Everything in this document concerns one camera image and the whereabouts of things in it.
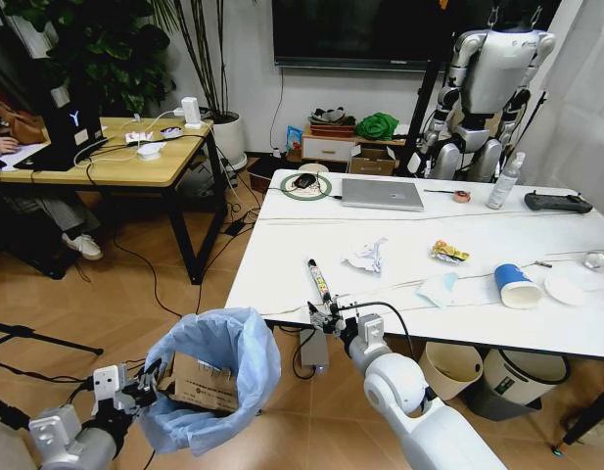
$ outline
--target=silver laptop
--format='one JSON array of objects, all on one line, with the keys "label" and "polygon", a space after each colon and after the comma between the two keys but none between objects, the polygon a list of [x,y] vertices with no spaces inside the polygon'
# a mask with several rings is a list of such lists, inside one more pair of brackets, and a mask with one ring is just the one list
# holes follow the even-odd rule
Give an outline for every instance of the silver laptop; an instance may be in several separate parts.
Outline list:
[{"label": "silver laptop", "polygon": [[398,211],[423,210],[416,186],[404,181],[344,179],[343,205]]}]

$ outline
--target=wooden floor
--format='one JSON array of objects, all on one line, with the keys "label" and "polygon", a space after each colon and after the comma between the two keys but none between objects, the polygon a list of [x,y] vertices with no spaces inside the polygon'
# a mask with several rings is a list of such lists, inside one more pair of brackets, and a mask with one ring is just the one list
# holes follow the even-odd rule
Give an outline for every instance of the wooden floor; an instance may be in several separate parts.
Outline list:
[{"label": "wooden floor", "polygon": [[[247,206],[243,212],[256,205],[243,186],[237,191]],[[86,199],[92,205],[97,201],[95,197]],[[231,194],[228,201],[235,202]],[[200,288],[188,282],[165,215],[154,203],[140,208],[129,211],[119,242],[155,265],[160,297],[167,306],[183,314],[194,312]],[[186,216],[198,244],[209,216],[191,211]],[[225,304],[250,235],[231,242],[210,268],[200,311]],[[220,235],[213,252],[228,239]],[[52,281],[0,254],[0,321],[25,324],[40,333],[104,348],[106,353],[96,359],[84,352],[14,340],[0,346],[1,361],[47,375],[86,377],[96,367],[144,357],[175,323],[176,318],[154,300],[149,268],[138,258],[114,249],[111,233],[102,233],[100,242],[104,258],[80,262],[90,283],[74,268],[62,281]],[[282,379],[265,412],[242,434],[202,457],[194,458],[188,450],[156,455],[150,469],[409,468],[392,431],[366,403],[362,379],[340,343],[329,341],[329,369],[303,382],[291,371],[297,338],[276,331],[276,341],[282,354]],[[392,346],[399,348],[395,342]],[[549,450],[563,433],[561,418],[591,403],[604,389],[604,362],[574,360],[573,367],[570,381],[545,397],[543,411],[527,417],[495,423],[473,415],[460,399],[450,404],[467,417],[508,468],[601,470],[604,447],[572,446],[564,458],[554,457]],[[0,397],[30,415],[63,403],[73,388],[0,369]],[[75,401],[82,421],[90,413],[91,402],[91,394],[80,394]],[[140,470],[150,454],[151,448],[135,425],[113,468]]]}]

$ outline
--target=white sneaker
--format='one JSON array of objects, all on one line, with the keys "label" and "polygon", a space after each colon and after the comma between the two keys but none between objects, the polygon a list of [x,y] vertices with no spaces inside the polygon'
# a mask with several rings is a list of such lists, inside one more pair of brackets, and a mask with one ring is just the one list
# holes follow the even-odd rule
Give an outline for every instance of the white sneaker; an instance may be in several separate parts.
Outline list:
[{"label": "white sneaker", "polygon": [[72,240],[69,235],[63,233],[63,242],[72,250],[82,253],[86,259],[100,259],[104,255],[90,235],[80,235]]}]

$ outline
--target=white plate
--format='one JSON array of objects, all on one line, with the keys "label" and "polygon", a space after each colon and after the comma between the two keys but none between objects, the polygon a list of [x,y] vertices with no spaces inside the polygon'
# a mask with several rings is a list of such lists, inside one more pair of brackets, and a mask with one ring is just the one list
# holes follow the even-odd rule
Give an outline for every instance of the white plate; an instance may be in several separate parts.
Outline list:
[{"label": "white plate", "polygon": [[545,290],[558,302],[568,306],[581,306],[586,302],[586,295],[578,286],[572,284],[567,279],[557,276],[547,276],[545,278]]}]

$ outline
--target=green bag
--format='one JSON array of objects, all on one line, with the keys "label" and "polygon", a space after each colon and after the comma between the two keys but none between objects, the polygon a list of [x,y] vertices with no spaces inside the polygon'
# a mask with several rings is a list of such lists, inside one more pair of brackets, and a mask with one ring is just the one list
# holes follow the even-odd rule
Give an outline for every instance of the green bag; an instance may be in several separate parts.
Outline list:
[{"label": "green bag", "polygon": [[356,135],[368,140],[392,140],[398,123],[393,116],[376,113],[358,123]]}]

